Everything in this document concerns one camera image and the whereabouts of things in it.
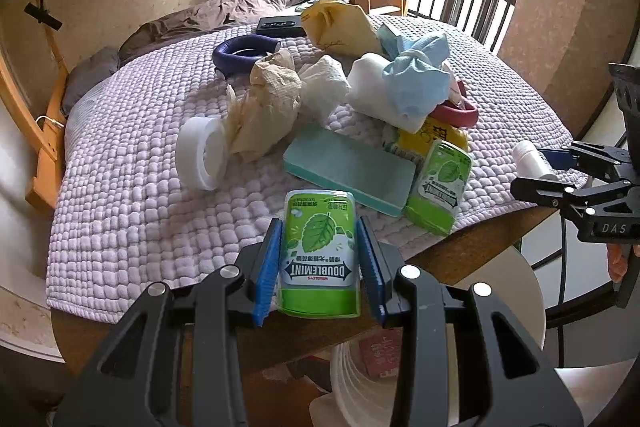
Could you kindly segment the person right hand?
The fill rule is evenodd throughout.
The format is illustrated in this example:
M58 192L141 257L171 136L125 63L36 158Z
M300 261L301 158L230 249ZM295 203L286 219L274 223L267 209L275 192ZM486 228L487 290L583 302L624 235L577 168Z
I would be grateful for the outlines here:
M614 283L620 283L628 270L628 258L623 253L623 245L606 245L608 254L608 275Z

